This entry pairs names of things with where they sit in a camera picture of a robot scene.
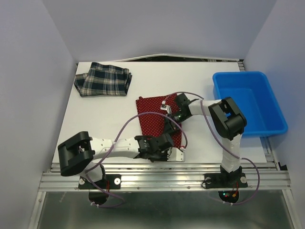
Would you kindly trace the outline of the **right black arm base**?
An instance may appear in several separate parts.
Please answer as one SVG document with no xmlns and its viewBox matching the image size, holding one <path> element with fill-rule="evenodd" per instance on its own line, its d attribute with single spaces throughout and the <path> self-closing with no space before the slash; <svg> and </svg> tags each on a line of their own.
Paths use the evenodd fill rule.
<svg viewBox="0 0 305 229">
<path fill-rule="evenodd" d="M 245 174 L 242 173 L 236 177 L 230 177 L 224 173 L 204 174 L 201 182 L 204 189 L 220 189 L 218 195 L 224 203 L 236 204 L 239 200 L 239 189 L 248 187 Z"/>
</svg>

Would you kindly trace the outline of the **navy plaid pleated skirt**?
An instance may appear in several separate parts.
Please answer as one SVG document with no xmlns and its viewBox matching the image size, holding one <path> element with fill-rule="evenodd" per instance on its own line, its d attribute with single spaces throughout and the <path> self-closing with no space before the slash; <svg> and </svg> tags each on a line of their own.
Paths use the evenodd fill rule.
<svg viewBox="0 0 305 229">
<path fill-rule="evenodd" d="M 127 68 L 92 62 L 88 72 L 75 75 L 73 83 L 81 97 L 126 96 L 131 81 Z"/>
</svg>

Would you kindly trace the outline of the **aluminium rail frame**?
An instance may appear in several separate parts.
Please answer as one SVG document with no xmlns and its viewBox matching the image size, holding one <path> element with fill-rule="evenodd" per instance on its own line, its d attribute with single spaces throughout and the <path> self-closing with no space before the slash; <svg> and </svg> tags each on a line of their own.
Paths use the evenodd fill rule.
<svg viewBox="0 0 305 229">
<path fill-rule="evenodd" d="M 107 164 L 119 173 L 119 208 L 90 205 L 88 191 L 78 189 L 77 177 L 62 177 L 53 164 L 42 174 L 29 223 L 31 229 L 299 229 L 289 173 L 282 170 L 269 140 L 261 139 L 267 162 L 259 173 L 248 164 L 243 170 L 247 202 L 227 206 L 215 190 L 201 186 L 205 173 L 217 164 Z"/>
</svg>

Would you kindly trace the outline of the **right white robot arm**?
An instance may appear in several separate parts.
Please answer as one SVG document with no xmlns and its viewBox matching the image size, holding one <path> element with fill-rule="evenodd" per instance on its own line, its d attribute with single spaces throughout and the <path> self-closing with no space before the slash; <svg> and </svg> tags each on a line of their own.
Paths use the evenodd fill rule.
<svg viewBox="0 0 305 229">
<path fill-rule="evenodd" d="M 247 125 L 247 120 L 235 101 L 231 97 L 221 100 L 207 101 L 203 98 L 190 100 L 185 93 L 180 93 L 174 99 L 179 110 L 173 112 L 167 100 L 168 95 L 161 103 L 160 109 L 171 118 L 164 121 L 164 132 L 173 134 L 178 131 L 177 124 L 181 124 L 195 115 L 204 116 L 208 128 L 215 139 L 213 129 L 221 137 L 218 144 L 223 149 L 223 157 L 220 165 L 221 173 L 219 180 L 222 185 L 230 186 L 236 181 L 236 173 L 241 173 L 240 142 Z"/>
</svg>

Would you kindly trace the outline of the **blue plastic bin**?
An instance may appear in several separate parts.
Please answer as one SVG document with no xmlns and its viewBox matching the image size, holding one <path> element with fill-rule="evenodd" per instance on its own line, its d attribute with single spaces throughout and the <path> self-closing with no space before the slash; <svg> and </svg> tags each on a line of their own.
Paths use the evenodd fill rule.
<svg viewBox="0 0 305 229">
<path fill-rule="evenodd" d="M 247 119 L 244 136 L 269 137 L 287 132 L 288 125 L 266 75 L 258 71 L 213 75 L 216 99 L 231 97 Z"/>
</svg>

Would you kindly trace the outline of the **red polka dot skirt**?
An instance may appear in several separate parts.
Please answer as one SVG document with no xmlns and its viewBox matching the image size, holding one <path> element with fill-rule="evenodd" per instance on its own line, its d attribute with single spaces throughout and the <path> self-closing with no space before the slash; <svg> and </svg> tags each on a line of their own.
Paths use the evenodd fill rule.
<svg viewBox="0 0 305 229">
<path fill-rule="evenodd" d="M 171 97 L 166 99 L 166 105 L 169 105 L 172 109 L 172 112 L 179 111 L 177 104 L 174 99 L 177 94 L 173 94 Z M 137 112 L 145 113 L 145 112 L 156 112 L 163 115 L 166 115 L 167 112 L 165 110 L 161 110 L 162 101 L 167 96 L 155 96 L 155 97 L 139 97 L 136 100 Z M 164 131 L 164 121 L 166 118 L 156 114 L 145 114 L 139 116 L 139 122 L 141 127 L 142 135 L 150 135 L 154 137 L 160 136 Z M 182 132 L 178 129 L 176 133 L 172 135 L 172 139 L 174 142 L 174 147 L 180 148 L 182 144 Z"/>
</svg>

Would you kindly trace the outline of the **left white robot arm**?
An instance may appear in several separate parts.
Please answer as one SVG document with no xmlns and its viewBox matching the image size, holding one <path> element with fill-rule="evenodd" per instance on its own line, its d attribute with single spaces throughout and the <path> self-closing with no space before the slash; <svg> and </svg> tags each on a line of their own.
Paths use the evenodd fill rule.
<svg viewBox="0 0 305 229">
<path fill-rule="evenodd" d="M 58 145 L 61 176 L 89 176 L 90 183 L 96 188 L 105 185 L 106 174 L 104 167 L 94 160 L 125 157 L 167 162 L 173 161 L 174 152 L 174 142 L 169 134 L 110 140 L 93 138 L 87 131 L 82 131 Z"/>
</svg>

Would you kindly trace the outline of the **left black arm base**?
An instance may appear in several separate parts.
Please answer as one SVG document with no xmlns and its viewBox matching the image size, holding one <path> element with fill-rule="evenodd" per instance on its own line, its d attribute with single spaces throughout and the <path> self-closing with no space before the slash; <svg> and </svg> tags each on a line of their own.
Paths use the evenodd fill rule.
<svg viewBox="0 0 305 229">
<path fill-rule="evenodd" d="M 95 182 L 99 188 L 103 189 L 106 192 L 110 192 L 111 190 L 119 190 L 121 189 L 121 181 L 122 176 L 120 174 L 109 174 L 106 175 L 106 178 L 103 178 L 100 181 Z M 102 191 L 95 192 L 94 190 L 98 190 L 96 186 L 94 186 L 91 182 L 89 182 L 86 178 L 80 177 L 78 183 L 79 190 L 88 190 L 88 200 L 91 205 L 96 206 L 98 208 L 111 208 L 111 206 L 105 205 L 110 194 L 106 194 Z"/>
</svg>

